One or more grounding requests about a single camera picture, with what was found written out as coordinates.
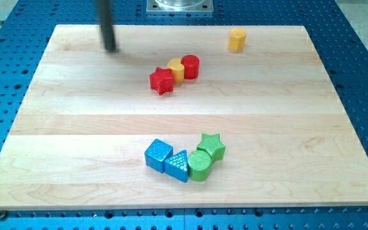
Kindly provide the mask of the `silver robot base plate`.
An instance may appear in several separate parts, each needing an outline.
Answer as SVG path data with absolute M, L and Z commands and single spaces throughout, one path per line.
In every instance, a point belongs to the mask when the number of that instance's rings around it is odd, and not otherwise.
M 147 0 L 148 13 L 212 13 L 213 0 Z

